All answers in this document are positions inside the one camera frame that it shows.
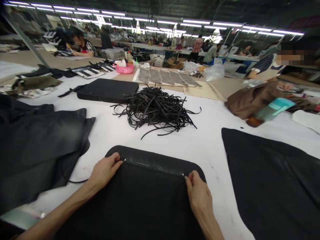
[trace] red shirt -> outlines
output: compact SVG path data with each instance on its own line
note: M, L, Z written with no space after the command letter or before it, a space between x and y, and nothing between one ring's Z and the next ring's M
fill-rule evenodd
M192 52L200 52L200 49L202 48L203 40L202 38L198 38L194 41L192 46Z

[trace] hand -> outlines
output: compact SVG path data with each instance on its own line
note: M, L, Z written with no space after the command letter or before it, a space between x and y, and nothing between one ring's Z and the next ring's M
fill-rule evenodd
M208 185L202 181L197 171L192 171L186 180L191 210L195 217L208 217L213 215L212 196Z
M120 155L117 152L108 158L102 158L94 166L86 185L95 193L104 188L123 163L119 160Z
M282 88L285 91L291 90L292 88L294 88L294 85L291 83L281 83L279 85L280 88Z

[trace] metal pole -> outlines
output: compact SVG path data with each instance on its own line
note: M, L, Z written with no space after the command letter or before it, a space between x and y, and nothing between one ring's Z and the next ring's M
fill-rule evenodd
M227 37L226 37L226 40L224 40L224 43L223 43L223 45L225 45L226 44L226 41L227 41L227 39L228 39L228 37L229 37L229 35L230 35L230 33L232 32L232 28L230 28L230 31L229 31L229 33L228 33L228 35L227 35Z
M13 30L16 31L16 33L22 38L24 43L28 46L28 48L36 55L38 60L46 67L49 68L49 65L46 63L46 61L43 59L43 57L40 55L40 53L36 50L36 48L32 45L30 39L24 34L24 32L20 29L20 27L15 23L15 21L12 19L12 17L8 14L7 11L2 12L2 16L4 19L10 24L10 26L13 28Z

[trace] striped shirt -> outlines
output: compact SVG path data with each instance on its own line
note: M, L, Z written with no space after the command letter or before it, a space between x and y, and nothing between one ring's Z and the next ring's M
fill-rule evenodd
M277 56L276 54L271 54L261 59L250 69L250 71L247 72L246 76L248 76L251 71L262 73L266 71L270 66L271 66L271 69L273 70L279 70L279 72L277 73L277 76L279 76L283 70L283 69L280 70L283 67L283 65L277 65L277 62L275 61L276 56Z

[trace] person's right hand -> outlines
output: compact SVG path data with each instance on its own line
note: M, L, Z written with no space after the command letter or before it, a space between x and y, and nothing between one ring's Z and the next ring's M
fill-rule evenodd
M213 215L212 196L208 185L202 181L197 171L192 171L186 180L190 207L198 219Z

